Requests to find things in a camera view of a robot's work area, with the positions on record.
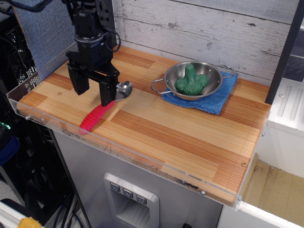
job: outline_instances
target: green broccoli toy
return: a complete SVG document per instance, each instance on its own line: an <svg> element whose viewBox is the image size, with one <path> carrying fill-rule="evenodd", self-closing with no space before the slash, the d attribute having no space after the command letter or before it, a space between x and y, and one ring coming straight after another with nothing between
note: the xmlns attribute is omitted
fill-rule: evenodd
<svg viewBox="0 0 304 228"><path fill-rule="evenodd" d="M197 75L192 64L186 65L186 72L184 78L176 80L174 86L177 92L197 96L208 85L209 78L207 75Z"/></svg>

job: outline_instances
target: gray fabric panel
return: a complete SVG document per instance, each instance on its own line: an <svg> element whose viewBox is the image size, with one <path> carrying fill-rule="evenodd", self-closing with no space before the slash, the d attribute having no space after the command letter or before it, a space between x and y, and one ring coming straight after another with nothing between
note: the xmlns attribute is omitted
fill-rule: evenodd
<svg viewBox="0 0 304 228"><path fill-rule="evenodd" d="M30 6L41 0L18 0ZM65 52L74 44L74 26L66 5L61 0L53 0L42 12L34 13L15 9L20 26L26 38L35 66L41 80L61 66L67 57Z"/></svg>

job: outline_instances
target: dispenser buttons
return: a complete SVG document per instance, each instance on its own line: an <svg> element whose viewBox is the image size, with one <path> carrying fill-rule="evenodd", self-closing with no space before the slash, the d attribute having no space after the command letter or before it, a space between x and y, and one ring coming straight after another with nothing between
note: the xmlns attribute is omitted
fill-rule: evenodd
<svg viewBox="0 0 304 228"><path fill-rule="evenodd" d="M117 191L117 192L120 192L120 188L118 185L116 184L113 184L110 182L110 185L111 185L111 189L114 190L114 191Z"/></svg>
<svg viewBox="0 0 304 228"><path fill-rule="evenodd" d="M140 202L141 204L147 205L147 199L144 197L141 197L139 195L136 195L137 201Z"/></svg>
<svg viewBox="0 0 304 228"><path fill-rule="evenodd" d="M127 189L123 189L123 193L125 196L129 197L129 198L133 198L133 193Z"/></svg>

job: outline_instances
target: yellow object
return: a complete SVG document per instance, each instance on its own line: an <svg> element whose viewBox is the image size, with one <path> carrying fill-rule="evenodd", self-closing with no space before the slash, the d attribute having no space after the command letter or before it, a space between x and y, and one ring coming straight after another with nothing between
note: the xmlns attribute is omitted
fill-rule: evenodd
<svg viewBox="0 0 304 228"><path fill-rule="evenodd" d="M18 228L42 228L42 226L39 222L30 217L21 219Z"/></svg>

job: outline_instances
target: metal spoon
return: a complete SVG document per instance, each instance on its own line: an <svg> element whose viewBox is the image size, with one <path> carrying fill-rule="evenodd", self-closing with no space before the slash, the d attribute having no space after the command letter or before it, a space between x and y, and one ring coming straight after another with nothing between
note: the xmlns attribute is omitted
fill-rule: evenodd
<svg viewBox="0 0 304 228"><path fill-rule="evenodd" d="M80 124L80 128L86 131L90 131L101 119L101 117L108 111L116 101L121 101L128 98L133 90L133 84L130 81L125 81L117 85L116 99L103 107L97 106L91 111ZM79 130L80 134L85 134L85 131Z"/></svg>

